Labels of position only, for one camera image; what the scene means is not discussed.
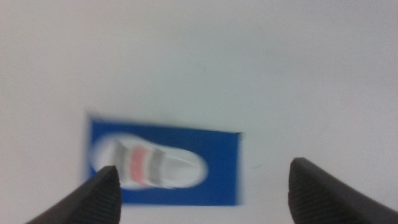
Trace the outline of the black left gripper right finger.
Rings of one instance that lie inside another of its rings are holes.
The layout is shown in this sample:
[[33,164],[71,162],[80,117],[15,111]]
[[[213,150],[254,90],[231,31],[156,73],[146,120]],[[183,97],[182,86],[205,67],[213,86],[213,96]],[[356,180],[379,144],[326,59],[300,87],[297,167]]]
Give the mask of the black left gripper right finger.
[[397,212],[304,157],[290,163],[288,204],[295,223],[397,224]]

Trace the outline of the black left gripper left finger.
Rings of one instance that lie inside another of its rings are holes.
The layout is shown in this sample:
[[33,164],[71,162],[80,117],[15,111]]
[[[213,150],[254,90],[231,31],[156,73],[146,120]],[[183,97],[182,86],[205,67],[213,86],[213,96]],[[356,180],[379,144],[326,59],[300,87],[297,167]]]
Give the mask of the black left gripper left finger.
[[121,187],[115,166],[106,166],[28,224],[118,224]]

